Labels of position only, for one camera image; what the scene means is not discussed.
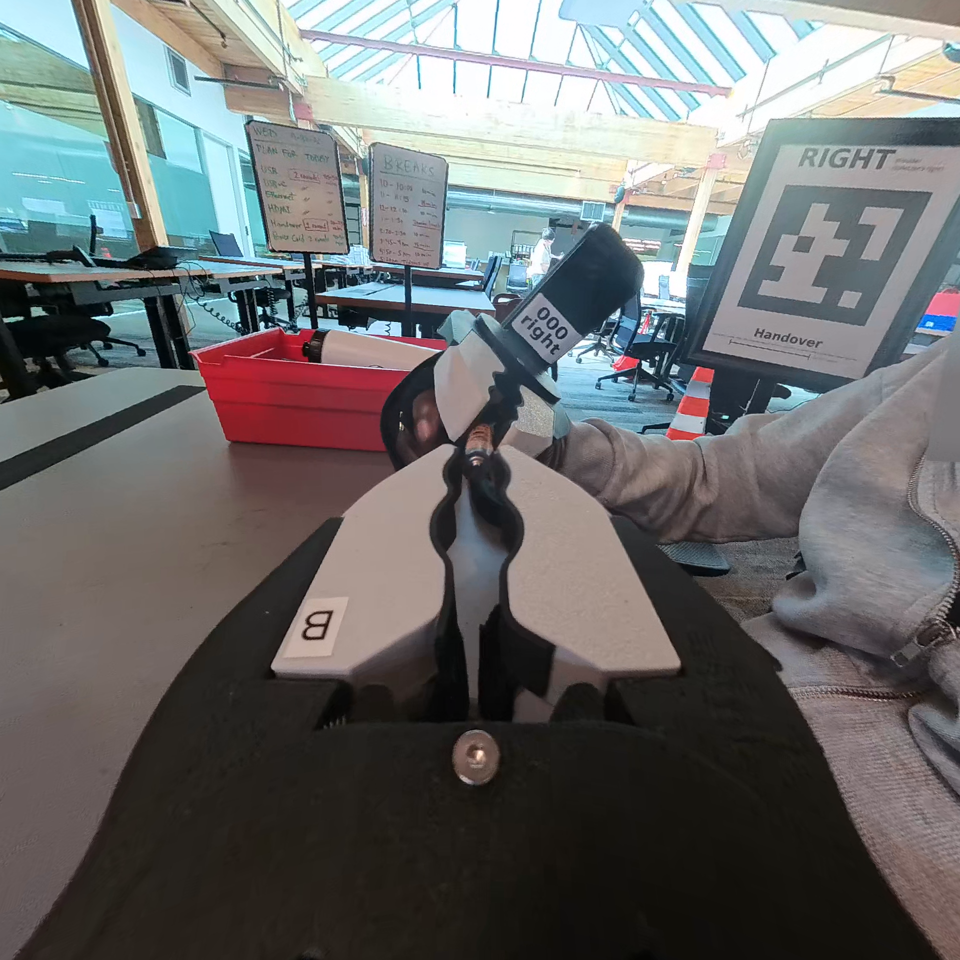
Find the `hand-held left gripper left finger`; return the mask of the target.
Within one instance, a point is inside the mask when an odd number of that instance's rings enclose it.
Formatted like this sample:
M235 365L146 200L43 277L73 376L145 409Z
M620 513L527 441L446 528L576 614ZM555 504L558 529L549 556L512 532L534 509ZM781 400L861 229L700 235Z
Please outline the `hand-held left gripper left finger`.
M450 546L459 449L442 445L342 515L271 671L390 690L399 704L462 704L462 633Z

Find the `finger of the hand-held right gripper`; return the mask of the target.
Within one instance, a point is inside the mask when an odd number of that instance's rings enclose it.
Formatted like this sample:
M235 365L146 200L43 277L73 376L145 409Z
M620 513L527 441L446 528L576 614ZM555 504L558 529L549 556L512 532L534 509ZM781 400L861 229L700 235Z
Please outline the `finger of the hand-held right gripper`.
M434 366L438 416L450 441L459 441L490 400L501 360L490 346L450 346Z
M541 458L560 438L555 407L525 386L519 388L519 396L515 417L499 439L498 450L515 450L530 458Z

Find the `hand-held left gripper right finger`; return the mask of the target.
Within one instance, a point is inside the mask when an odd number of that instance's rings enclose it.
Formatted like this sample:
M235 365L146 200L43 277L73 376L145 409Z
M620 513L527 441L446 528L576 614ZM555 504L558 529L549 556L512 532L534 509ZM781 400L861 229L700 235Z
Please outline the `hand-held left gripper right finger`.
M500 573L510 680L554 708L569 688L674 677L679 654L607 511L520 450L499 449L511 545Z

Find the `copper black battery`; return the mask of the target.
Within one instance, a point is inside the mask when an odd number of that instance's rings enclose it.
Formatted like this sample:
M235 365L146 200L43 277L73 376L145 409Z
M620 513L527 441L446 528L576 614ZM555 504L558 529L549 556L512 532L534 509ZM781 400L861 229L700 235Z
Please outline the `copper black battery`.
M469 432L463 448L463 474L470 484L479 483L490 474L496 453L494 427L477 423Z

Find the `red plastic bin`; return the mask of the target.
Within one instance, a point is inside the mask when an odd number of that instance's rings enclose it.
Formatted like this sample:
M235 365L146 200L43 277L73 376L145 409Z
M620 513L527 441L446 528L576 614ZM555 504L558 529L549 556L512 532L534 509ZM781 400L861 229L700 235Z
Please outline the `red plastic bin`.
M265 330L194 350L192 356L234 443L379 452L381 412L408 371L306 361L315 331ZM391 337L442 352L442 340Z

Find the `person's right forearm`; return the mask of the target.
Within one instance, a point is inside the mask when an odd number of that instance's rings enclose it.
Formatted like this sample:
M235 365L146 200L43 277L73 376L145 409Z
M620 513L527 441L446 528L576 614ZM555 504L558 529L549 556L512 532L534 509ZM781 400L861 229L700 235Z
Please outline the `person's right forearm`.
M691 440L588 419L543 461L662 543L794 537L824 462L811 437L834 399L828 392L789 411L748 414L722 435Z

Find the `person's right hand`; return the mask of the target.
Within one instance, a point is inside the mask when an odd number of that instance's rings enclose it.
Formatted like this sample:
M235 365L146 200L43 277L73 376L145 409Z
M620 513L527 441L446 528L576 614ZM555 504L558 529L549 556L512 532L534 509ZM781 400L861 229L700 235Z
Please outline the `person's right hand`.
M412 463L445 445L449 439L443 426L433 394L423 393L412 408L412 426L405 432L404 458Z

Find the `black office chair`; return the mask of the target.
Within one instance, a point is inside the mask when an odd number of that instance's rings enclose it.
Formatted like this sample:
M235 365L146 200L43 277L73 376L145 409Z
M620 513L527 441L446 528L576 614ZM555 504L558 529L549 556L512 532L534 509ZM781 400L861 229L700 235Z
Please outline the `black office chair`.
M664 390L666 402L672 402L675 390L670 373L686 326L684 311L645 307L641 294L636 294L621 309L611 336L610 344L616 353L613 371L596 380L595 390L601 390L606 381L630 377L629 402L636 401L642 383Z

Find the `white bottle black cap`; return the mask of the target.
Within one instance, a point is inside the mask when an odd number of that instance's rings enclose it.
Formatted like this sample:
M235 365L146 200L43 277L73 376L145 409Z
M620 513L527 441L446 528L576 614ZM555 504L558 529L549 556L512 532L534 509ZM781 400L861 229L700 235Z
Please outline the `white bottle black cap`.
M343 330L317 330L304 341L307 362L325 366L412 372L440 354L435 348Z

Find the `orange traffic cone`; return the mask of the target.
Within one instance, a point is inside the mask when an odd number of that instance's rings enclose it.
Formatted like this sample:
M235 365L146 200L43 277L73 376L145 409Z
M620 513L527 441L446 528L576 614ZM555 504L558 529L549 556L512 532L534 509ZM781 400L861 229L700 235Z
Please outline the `orange traffic cone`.
M666 430L667 439L693 441L706 435L713 383L713 369L703 366L694 369Z

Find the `handwritten whiteboard on stand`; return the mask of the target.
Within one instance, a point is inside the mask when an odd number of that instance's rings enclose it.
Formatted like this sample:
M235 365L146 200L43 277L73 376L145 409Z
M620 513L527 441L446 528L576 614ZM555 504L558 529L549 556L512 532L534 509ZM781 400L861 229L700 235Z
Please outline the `handwritten whiteboard on stand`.
M267 246L302 259L310 325L318 330L314 259L351 249L338 144L330 133L256 119L244 131Z
M449 163L438 154L373 142L367 148L368 253L400 267L407 296L414 270L438 271L449 188Z

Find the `framed marker sign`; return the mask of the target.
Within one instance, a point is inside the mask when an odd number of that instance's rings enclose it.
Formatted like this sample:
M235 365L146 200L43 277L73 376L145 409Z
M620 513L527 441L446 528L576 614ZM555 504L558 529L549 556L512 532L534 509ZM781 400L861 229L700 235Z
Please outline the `framed marker sign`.
M899 360L958 254L957 117L766 126L689 362L824 393Z

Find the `person's grey hooded jacket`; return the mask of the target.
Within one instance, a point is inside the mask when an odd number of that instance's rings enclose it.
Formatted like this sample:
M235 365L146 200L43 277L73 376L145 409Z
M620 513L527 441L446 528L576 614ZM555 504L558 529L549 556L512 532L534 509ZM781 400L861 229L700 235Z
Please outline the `person's grey hooded jacket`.
M869 853L942 958L958 958L958 336L736 435L797 529L803 571L754 635L819 738Z

